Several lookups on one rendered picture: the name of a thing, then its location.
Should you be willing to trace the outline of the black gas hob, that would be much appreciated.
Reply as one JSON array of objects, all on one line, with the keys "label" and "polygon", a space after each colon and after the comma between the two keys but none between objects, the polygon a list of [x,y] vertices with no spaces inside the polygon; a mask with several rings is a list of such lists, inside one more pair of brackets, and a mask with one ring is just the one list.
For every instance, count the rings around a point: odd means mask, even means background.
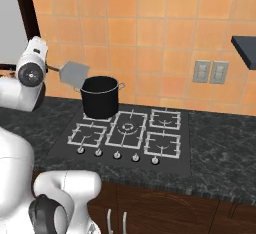
[{"label": "black gas hob", "polygon": [[[83,147],[85,152],[78,154]],[[103,155],[94,155],[101,149]],[[120,159],[113,154],[119,151]],[[132,161],[137,153],[138,162]],[[185,110],[121,104],[108,119],[93,119],[78,110],[48,155],[130,169],[188,176],[190,170],[189,114]],[[153,165],[153,157],[159,164]]]}]

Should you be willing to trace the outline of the dark wood cupboard door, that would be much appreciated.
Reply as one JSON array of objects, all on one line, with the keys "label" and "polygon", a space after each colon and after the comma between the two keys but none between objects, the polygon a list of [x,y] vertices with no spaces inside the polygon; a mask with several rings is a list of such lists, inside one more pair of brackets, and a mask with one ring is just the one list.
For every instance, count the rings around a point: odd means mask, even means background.
[{"label": "dark wood cupboard door", "polygon": [[127,234],[209,234],[217,206],[216,200],[103,182],[88,210],[102,234],[108,234],[108,209],[113,234],[122,234],[124,211]]},{"label": "dark wood cupboard door", "polygon": [[256,234],[256,206],[220,201],[209,234]]}]

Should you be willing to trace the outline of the grey wall socket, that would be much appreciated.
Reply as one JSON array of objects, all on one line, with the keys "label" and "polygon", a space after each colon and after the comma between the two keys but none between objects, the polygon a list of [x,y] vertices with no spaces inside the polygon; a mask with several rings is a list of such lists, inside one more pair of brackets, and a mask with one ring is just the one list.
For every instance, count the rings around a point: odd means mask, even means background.
[{"label": "grey wall socket", "polygon": [[229,63],[227,61],[214,61],[210,76],[211,84],[224,84]]},{"label": "grey wall socket", "polygon": [[196,60],[194,66],[193,81],[206,83],[208,81],[211,62],[208,60]]}]

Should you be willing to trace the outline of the black cooking pot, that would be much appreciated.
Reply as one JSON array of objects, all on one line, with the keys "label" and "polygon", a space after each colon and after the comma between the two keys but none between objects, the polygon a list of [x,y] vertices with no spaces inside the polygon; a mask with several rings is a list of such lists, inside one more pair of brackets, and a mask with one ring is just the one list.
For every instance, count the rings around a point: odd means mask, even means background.
[{"label": "black cooking pot", "polygon": [[87,78],[80,89],[86,116],[93,119],[114,116],[119,108],[119,91],[124,87],[124,82],[119,83],[109,76]]}]

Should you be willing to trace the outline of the dark wall shelf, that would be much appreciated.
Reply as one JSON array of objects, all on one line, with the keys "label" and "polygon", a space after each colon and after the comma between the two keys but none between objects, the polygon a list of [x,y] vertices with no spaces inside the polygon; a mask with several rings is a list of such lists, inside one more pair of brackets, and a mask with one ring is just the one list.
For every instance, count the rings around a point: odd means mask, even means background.
[{"label": "dark wall shelf", "polygon": [[231,43],[249,70],[256,70],[256,36],[233,36]]}]

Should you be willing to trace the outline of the white tall appliance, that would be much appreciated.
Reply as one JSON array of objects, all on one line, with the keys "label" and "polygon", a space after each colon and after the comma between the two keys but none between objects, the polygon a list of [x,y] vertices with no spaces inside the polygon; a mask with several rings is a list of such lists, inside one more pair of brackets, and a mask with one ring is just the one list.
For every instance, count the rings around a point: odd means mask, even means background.
[{"label": "white tall appliance", "polygon": [[0,63],[16,63],[27,43],[18,0],[0,0]]}]

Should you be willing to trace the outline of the dark wood side panel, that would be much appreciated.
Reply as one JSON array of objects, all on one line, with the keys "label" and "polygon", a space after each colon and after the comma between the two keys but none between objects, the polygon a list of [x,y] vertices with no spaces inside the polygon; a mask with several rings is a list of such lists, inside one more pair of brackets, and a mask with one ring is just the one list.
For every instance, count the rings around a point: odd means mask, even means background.
[{"label": "dark wood side panel", "polygon": [[20,8],[23,24],[27,39],[34,36],[40,36],[40,30],[37,22],[36,12],[33,0],[17,0]]}]

